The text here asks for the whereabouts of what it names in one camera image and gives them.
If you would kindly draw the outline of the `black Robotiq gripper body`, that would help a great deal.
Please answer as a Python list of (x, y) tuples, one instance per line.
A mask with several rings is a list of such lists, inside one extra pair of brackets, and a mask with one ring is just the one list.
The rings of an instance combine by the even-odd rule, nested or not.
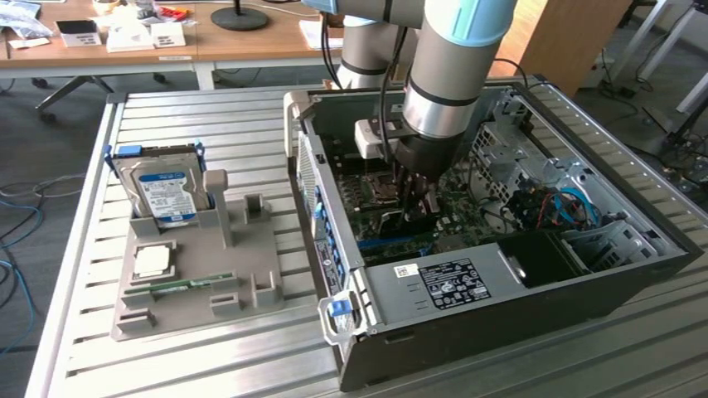
[(394, 151), (398, 162), (397, 182), (402, 185), (409, 177), (425, 178), (438, 184), (453, 167), (463, 135), (430, 138), (423, 134), (402, 137)]

